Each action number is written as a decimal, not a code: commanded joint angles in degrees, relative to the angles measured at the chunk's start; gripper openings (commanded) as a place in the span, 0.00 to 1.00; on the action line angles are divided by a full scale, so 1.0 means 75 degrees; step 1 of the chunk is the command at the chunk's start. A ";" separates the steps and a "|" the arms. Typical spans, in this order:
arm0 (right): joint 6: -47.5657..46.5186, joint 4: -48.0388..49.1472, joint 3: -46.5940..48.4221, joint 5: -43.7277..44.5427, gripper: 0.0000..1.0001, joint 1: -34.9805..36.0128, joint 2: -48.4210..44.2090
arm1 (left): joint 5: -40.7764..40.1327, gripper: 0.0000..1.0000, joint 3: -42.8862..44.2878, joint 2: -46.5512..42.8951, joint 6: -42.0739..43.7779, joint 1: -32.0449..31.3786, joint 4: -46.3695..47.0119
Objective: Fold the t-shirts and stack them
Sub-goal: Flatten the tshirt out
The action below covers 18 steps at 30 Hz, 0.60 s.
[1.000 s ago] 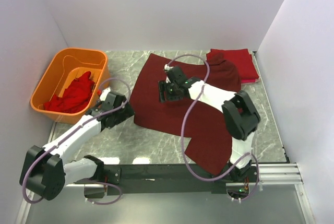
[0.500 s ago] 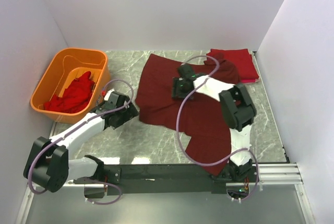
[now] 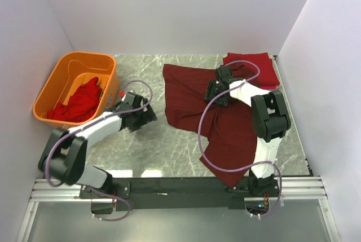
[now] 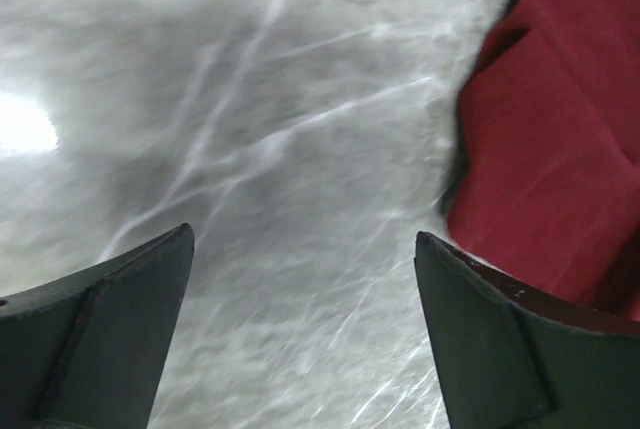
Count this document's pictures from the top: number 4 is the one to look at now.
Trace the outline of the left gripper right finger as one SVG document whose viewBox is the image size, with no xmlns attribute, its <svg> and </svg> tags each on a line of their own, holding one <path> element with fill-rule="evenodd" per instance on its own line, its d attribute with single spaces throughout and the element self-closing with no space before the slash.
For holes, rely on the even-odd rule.
<svg viewBox="0 0 640 429">
<path fill-rule="evenodd" d="M 639 425 L 639 325 L 416 237 L 415 271 L 453 428 Z"/>
</svg>

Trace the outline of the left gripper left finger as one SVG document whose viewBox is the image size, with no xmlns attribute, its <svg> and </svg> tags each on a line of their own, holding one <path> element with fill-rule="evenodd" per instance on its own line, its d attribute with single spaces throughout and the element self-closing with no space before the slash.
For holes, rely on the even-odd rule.
<svg viewBox="0 0 640 429">
<path fill-rule="evenodd" d="M 193 257 L 182 224 L 2 297 L 2 427 L 147 427 Z"/>
</svg>

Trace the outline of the dark red t shirt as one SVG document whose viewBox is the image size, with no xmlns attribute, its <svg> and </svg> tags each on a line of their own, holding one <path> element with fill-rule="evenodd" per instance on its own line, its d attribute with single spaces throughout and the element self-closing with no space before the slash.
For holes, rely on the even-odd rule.
<svg viewBox="0 0 640 429">
<path fill-rule="evenodd" d="M 510 0 L 458 97 L 464 250 L 639 316 L 639 0 Z"/>
</svg>

